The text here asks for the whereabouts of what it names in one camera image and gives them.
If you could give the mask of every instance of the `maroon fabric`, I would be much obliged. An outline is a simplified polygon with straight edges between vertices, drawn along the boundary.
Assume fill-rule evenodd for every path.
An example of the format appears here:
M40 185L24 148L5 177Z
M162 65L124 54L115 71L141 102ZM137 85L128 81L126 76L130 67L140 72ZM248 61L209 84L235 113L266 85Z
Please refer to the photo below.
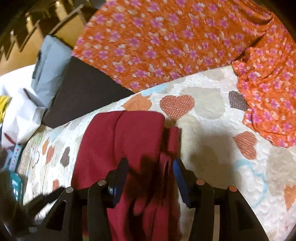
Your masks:
M157 112L97 114L82 138L72 186L91 186L126 157L130 166L120 202L108 209L114 241L177 240L178 206L172 160L178 155L179 129L164 127Z

